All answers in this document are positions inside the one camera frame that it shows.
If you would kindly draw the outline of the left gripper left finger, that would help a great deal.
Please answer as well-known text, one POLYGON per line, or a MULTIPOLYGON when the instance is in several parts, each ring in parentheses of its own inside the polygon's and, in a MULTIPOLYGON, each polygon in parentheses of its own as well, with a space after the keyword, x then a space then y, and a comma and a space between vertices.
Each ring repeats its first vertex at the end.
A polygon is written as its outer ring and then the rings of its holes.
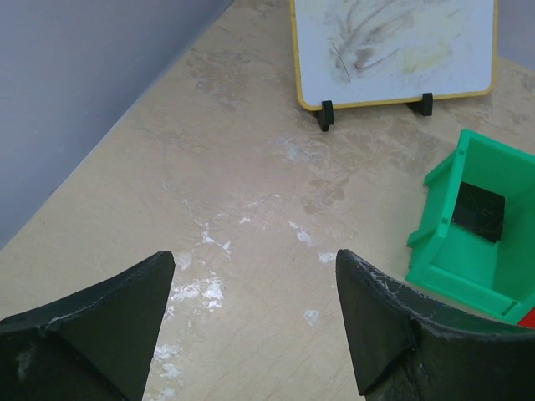
POLYGON ((140 400, 175 262, 159 251, 107 280, 1 321, 3 400, 140 400))

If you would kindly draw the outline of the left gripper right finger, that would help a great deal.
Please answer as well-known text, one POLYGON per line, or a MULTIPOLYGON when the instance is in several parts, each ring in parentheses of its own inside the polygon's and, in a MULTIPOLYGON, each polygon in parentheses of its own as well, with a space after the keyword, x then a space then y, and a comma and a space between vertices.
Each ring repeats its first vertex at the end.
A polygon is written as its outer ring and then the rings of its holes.
POLYGON ((359 395, 368 400, 532 400, 534 331, 464 312, 350 250, 336 283, 359 395))

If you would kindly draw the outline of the green plastic bin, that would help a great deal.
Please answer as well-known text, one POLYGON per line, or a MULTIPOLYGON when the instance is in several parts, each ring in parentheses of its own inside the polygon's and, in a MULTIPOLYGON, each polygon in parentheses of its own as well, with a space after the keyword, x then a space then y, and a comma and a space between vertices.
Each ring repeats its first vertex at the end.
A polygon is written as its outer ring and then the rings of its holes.
POLYGON ((425 179, 419 228, 410 234, 406 280, 511 324, 534 308, 534 157, 464 129, 425 179), (506 198, 492 243, 452 222, 461 182, 506 198))

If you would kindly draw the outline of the red plastic bin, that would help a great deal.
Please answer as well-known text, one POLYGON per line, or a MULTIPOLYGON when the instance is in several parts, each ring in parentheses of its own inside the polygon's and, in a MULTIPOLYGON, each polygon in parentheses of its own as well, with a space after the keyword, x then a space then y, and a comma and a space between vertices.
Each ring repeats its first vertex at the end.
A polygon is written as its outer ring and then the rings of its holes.
POLYGON ((523 317, 517 324, 519 327, 535 328, 535 308, 533 308, 525 317, 523 317))

